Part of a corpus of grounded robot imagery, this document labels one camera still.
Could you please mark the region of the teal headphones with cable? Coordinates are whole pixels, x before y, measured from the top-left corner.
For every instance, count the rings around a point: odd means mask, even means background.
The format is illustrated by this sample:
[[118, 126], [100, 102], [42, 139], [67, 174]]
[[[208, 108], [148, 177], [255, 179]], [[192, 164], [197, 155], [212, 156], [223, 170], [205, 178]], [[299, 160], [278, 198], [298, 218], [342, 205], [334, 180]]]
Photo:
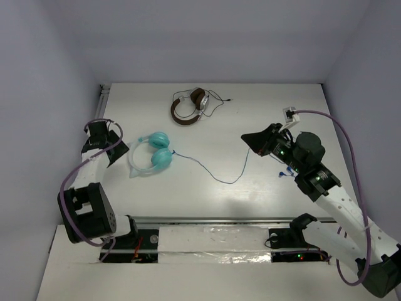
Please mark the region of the teal headphones with cable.
[[[134, 152], [137, 148], [142, 144], [148, 144], [149, 147], [154, 149], [154, 153], [151, 156], [150, 163], [151, 166], [148, 168], [139, 167], [134, 162]], [[139, 176], [150, 176], [152, 174], [156, 174], [166, 170], [172, 163], [173, 156], [178, 156], [183, 159], [188, 159], [200, 165], [213, 180], [227, 185], [233, 185], [242, 178], [245, 169], [247, 167], [247, 162], [249, 158], [250, 149], [247, 150], [244, 164], [241, 170], [240, 175], [231, 182], [222, 181], [216, 178], [205, 165], [203, 165], [200, 161], [194, 159], [193, 157], [183, 156], [182, 154], [177, 153], [175, 150], [170, 148], [170, 139], [169, 136], [164, 132], [154, 132], [150, 135], [141, 136], [138, 139], [135, 139], [133, 142], [129, 143], [129, 150], [127, 154], [127, 161], [129, 166], [129, 178], [133, 179]]]

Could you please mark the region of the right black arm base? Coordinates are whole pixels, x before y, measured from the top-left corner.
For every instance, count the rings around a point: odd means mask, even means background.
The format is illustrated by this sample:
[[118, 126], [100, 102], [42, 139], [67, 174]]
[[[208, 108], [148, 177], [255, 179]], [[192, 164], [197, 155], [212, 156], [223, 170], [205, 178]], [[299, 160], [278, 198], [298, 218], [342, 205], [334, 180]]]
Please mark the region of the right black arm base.
[[306, 242], [303, 230], [317, 218], [305, 213], [293, 219], [287, 228], [269, 230], [264, 246], [274, 250], [274, 262], [323, 261], [330, 262], [331, 256], [317, 246]]

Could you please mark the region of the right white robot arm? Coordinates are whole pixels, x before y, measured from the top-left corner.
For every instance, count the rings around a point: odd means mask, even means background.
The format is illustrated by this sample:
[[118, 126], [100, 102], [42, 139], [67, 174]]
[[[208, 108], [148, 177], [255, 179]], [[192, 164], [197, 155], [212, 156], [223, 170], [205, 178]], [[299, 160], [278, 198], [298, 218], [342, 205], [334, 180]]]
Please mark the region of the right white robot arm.
[[373, 296], [385, 297], [400, 284], [400, 243], [387, 235], [352, 200], [340, 180], [322, 163], [325, 148], [320, 138], [302, 132], [293, 139], [280, 123], [243, 134], [241, 139], [257, 155], [274, 155], [297, 175], [298, 189], [326, 211], [348, 235], [332, 232], [310, 214], [290, 223], [289, 238], [296, 246], [321, 248], [356, 273]]

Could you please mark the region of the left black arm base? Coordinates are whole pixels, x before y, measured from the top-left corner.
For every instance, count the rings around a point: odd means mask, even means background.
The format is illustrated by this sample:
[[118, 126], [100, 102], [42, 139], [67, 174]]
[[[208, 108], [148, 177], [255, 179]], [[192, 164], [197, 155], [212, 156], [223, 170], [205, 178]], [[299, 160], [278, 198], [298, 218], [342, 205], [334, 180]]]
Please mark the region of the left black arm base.
[[158, 263], [159, 227], [139, 226], [132, 216], [126, 215], [129, 231], [115, 237], [100, 251], [102, 263]]

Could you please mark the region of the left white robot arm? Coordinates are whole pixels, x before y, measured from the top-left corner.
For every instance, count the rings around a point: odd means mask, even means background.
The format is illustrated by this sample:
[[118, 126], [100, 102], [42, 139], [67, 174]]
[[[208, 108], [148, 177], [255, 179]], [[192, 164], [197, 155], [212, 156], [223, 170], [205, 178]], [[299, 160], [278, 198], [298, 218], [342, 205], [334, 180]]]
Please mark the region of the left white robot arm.
[[110, 119], [95, 119], [84, 126], [87, 140], [81, 163], [62, 181], [57, 201], [72, 243], [109, 238], [117, 230], [117, 218], [102, 181], [108, 167], [129, 151], [121, 126]]

